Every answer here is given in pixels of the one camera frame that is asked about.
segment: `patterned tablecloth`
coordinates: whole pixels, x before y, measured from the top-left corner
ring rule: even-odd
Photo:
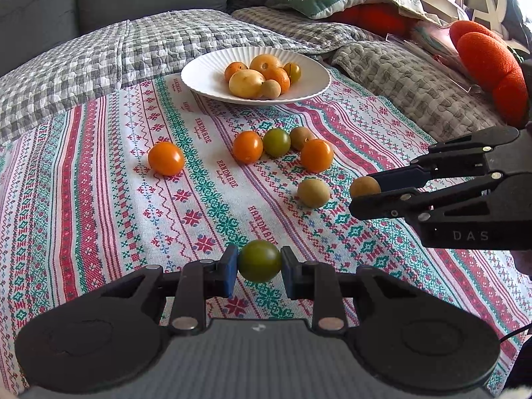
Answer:
[[[530,318],[532,287],[508,252],[425,249],[403,220],[359,222],[348,187],[358,176],[406,164],[433,141],[387,100],[331,70],[331,88],[300,103],[246,108],[196,96],[178,75],[145,81],[79,106],[0,151],[0,373],[26,387],[13,338],[37,314],[147,264],[175,271],[218,258],[255,238],[290,245],[301,260],[339,271],[369,264],[485,319],[503,335]],[[243,130],[304,125],[335,145],[321,174],[324,208],[303,208],[298,155],[236,163]],[[187,165],[154,175],[147,152],[172,140]],[[443,187],[435,181],[429,189]],[[268,284],[238,277],[230,299],[207,302],[211,317],[309,317],[311,303],[286,299],[280,275]],[[356,324],[351,302],[347,316]],[[489,382],[502,387],[521,345],[505,342]]]

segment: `yellow fruit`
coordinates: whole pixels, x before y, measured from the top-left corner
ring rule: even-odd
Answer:
[[[379,183],[373,177],[365,176],[355,179],[349,187],[349,194],[353,200],[357,196],[374,195],[381,192]]]
[[[250,69],[257,70],[263,75],[266,70],[276,67],[282,68],[283,64],[275,55],[272,54],[257,55],[253,60],[251,60],[251,64],[249,65]]]
[[[256,70],[239,70],[229,80],[229,90],[243,99],[258,99],[262,96],[264,81],[264,76]]]
[[[277,99],[281,94],[281,86],[275,79],[268,79],[262,84],[262,95],[268,99]]]
[[[297,188],[297,197],[309,208],[320,208],[329,202],[331,190],[321,179],[305,179]]]
[[[292,147],[300,152],[305,146],[305,142],[315,139],[314,134],[307,127],[295,127],[290,132]]]
[[[283,69],[290,78],[290,85],[295,84],[301,78],[301,68],[299,67],[299,64],[287,63]]]

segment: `green tomato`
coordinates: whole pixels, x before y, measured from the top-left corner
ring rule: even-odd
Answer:
[[[262,138],[262,144],[264,145],[264,151],[271,157],[281,157],[288,153],[290,149],[290,135],[283,129],[276,127],[270,129]]]
[[[281,271],[281,254],[269,241],[250,241],[238,254],[238,271],[251,282],[268,282]]]

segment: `red pillow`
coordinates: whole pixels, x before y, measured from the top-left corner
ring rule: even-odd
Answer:
[[[355,25],[379,36],[394,34],[399,37],[407,37],[413,24],[418,21],[400,15],[398,7],[388,3],[353,6],[332,14],[329,19],[333,22]]]

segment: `brown round fruit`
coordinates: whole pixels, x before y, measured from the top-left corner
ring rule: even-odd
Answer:
[[[243,99],[258,99],[262,96],[264,81],[264,76],[256,70],[239,70],[229,80],[229,90]]]
[[[225,69],[225,72],[223,73],[223,76],[225,77],[225,80],[229,82],[231,77],[237,73],[239,70],[246,70],[247,66],[244,63],[241,62],[234,62],[231,63],[227,68]]]
[[[295,127],[290,132],[292,147],[298,152],[303,149],[307,141],[315,138],[314,134],[307,127],[303,126]]]
[[[321,208],[329,202],[331,190],[321,179],[305,179],[297,188],[297,197],[309,208]]]
[[[253,60],[251,60],[251,64],[249,65],[250,69],[257,70],[263,75],[266,70],[276,67],[283,68],[283,64],[275,55],[272,54],[257,55]]]
[[[277,99],[281,94],[281,86],[275,79],[268,79],[262,84],[262,95],[268,99]]]
[[[364,176],[355,179],[349,187],[349,194],[353,200],[357,196],[374,195],[381,192],[379,183],[373,177]]]

